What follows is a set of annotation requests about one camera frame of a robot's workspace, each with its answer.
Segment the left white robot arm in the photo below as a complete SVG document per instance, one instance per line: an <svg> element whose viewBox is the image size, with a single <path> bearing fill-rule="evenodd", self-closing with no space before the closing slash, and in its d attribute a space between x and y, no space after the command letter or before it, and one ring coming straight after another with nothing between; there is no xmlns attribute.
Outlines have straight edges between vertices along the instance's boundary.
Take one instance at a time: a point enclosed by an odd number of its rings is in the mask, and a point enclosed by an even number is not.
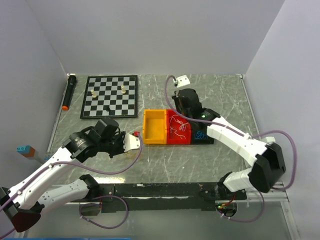
<svg viewBox="0 0 320 240"><path fill-rule="evenodd" d="M99 152L108 153L110 157L123 154L125 136L114 119L102 118L95 126L72 133L53 156L25 180L11 188L1 187L0 209L13 229L18 233L28 230L42 214L56 206L74 200L95 200L100 186L89 174L64 187L52 191L49 188L72 167L83 166Z"/></svg>

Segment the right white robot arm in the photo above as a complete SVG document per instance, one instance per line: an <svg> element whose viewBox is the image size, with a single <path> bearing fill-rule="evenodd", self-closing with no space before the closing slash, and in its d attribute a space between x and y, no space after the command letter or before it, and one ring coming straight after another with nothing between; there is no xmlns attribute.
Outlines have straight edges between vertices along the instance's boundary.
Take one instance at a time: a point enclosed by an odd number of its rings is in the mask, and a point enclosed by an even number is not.
<svg viewBox="0 0 320 240"><path fill-rule="evenodd" d="M172 99L177 112L187 117L193 129L229 147L248 164L247 169L228 172L219 180L221 198L230 199L243 189L267 193L285 173L282 149L277 143L254 139L237 129L219 113L203 107L192 88L176 90Z"/></svg>

